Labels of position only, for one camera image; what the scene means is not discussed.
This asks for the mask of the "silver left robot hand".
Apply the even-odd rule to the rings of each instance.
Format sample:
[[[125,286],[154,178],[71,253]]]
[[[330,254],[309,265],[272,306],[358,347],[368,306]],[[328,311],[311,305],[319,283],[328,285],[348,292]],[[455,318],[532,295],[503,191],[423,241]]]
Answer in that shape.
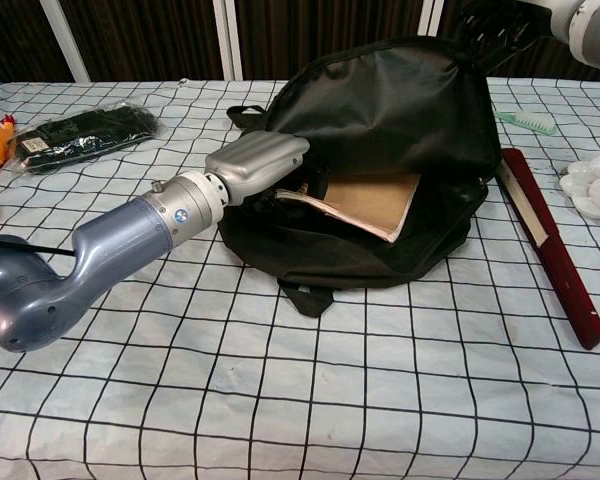
[[[205,171],[222,180],[229,205],[238,206],[299,168],[309,148],[302,137],[254,131],[210,154]]]

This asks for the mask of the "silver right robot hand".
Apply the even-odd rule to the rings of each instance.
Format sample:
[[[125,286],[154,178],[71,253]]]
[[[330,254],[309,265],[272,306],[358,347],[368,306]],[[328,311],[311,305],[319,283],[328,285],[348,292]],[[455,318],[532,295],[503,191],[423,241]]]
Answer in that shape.
[[[469,1],[454,40],[484,74],[490,74],[541,38],[569,43],[580,1]]]

